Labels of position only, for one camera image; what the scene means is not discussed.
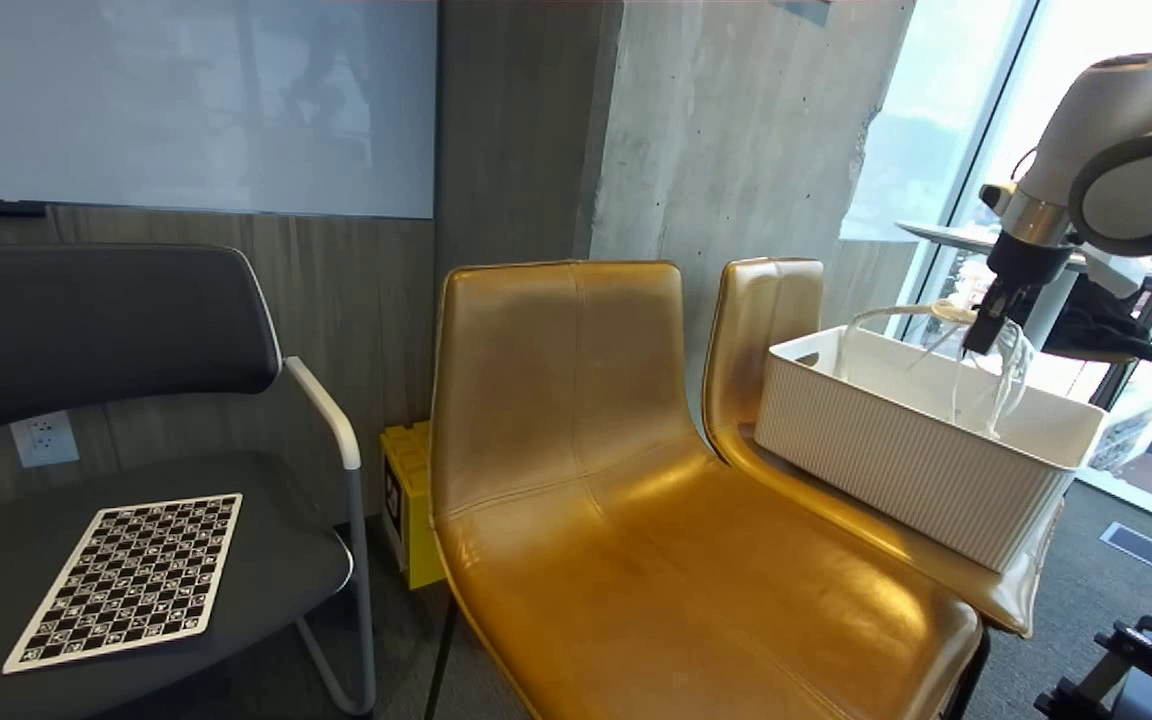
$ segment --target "dark gray chair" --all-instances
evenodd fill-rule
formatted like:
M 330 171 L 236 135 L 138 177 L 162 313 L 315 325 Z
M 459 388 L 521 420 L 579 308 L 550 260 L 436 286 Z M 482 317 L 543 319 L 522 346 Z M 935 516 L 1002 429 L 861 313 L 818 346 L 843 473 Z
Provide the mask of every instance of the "dark gray chair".
M 90 718 L 177 685 L 255 641 L 299 636 L 343 712 L 371 712 L 371 605 L 360 449 L 346 418 L 279 355 L 259 286 L 228 249 L 0 249 L 0 425 L 137 398 L 264 394 L 291 378 L 336 436 L 352 536 L 296 511 L 286 464 L 269 452 L 196 457 L 0 503 L 0 670 L 95 508 L 244 492 L 214 611 L 204 636 L 0 672 L 0 718 Z M 330 675 L 303 611 L 352 593 L 354 697 Z

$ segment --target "yellow chair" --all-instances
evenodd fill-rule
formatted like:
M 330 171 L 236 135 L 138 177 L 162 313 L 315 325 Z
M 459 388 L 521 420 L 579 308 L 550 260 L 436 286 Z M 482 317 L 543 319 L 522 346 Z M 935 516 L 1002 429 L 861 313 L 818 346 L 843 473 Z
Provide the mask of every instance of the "yellow chair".
M 451 595 L 531 718 L 891 720 L 973 675 L 968 605 L 704 449 L 671 266 L 451 273 L 432 425 Z
M 1055 536 L 1055 508 L 1008 571 L 990 571 L 870 508 L 807 482 L 800 470 L 750 444 L 750 425 L 764 398 L 768 346 L 816 333 L 818 260 L 746 258 L 732 260 L 720 282 L 714 333 L 704 382 L 704 429 L 712 449 L 739 473 L 778 484 L 800 508 L 824 516 L 839 534 L 867 544 L 874 556 L 900 559 L 951 595 L 968 600 L 994 628 L 1027 636 L 1042 556 Z

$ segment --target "white box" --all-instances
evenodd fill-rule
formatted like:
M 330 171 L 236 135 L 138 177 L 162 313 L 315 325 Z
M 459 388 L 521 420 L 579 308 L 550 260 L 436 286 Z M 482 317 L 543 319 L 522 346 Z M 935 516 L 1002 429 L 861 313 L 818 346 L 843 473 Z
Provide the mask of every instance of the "white box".
M 985 369 L 829 330 L 770 348 L 754 444 L 1002 571 L 1094 449 L 1102 413 L 1025 388 L 989 432 L 990 394 Z

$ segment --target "chair seat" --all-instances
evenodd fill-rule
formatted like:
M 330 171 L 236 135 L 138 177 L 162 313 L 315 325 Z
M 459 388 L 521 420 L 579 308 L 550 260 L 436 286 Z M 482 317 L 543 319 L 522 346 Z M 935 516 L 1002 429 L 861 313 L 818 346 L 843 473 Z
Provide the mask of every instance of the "chair seat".
M 543 718 L 935 718 L 978 641 L 968 605 L 714 460 L 443 534 L 468 619 Z
M 204 492 L 244 492 L 208 633 L 24 675 L 0 672 L 0 718 L 90 718 L 148 697 L 270 636 L 346 580 L 352 556 L 296 511 L 275 457 L 170 460 L 28 492 L 0 508 L 0 670 L 95 508 Z

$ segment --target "floor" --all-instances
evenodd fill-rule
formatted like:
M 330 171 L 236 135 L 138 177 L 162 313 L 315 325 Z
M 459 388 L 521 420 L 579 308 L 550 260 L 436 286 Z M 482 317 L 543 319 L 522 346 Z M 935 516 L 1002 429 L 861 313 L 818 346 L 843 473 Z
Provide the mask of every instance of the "floor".
M 978 688 L 968 704 L 968 720 L 1016 720 L 1036 718 L 1031 699 L 1055 688 L 1059 675 L 1083 675 L 1099 649 L 1094 633 L 1113 619 L 1137 619 L 1152 611 L 1152 570 L 1099 544 L 1102 528 L 1121 520 L 1152 536 L 1152 516 L 1137 511 L 1094 489 L 1073 489 L 1059 536 L 1048 559 L 1039 619 L 1027 641 L 1001 636 Z M 436 636 L 443 619 L 443 593 L 405 593 L 401 576 L 377 556 L 377 628 L 380 628 L 380 720 L 424 718 L 429 675 L 436 659 Z M 315 628 L 336 659 L 346 657 L 346 607 L 330 605 L 315 611 Z M 255 654 L 133 707 L 112 712 L 116 720 L 154 718 L 269 718 L 269 720 L 311 720 L 336 718 L 311 666 L 291 633 L 270 636 Z M 440 699 L 443 720 L 517 720 L 521 699 L 491 670 L 482 649 L 459 633 Z

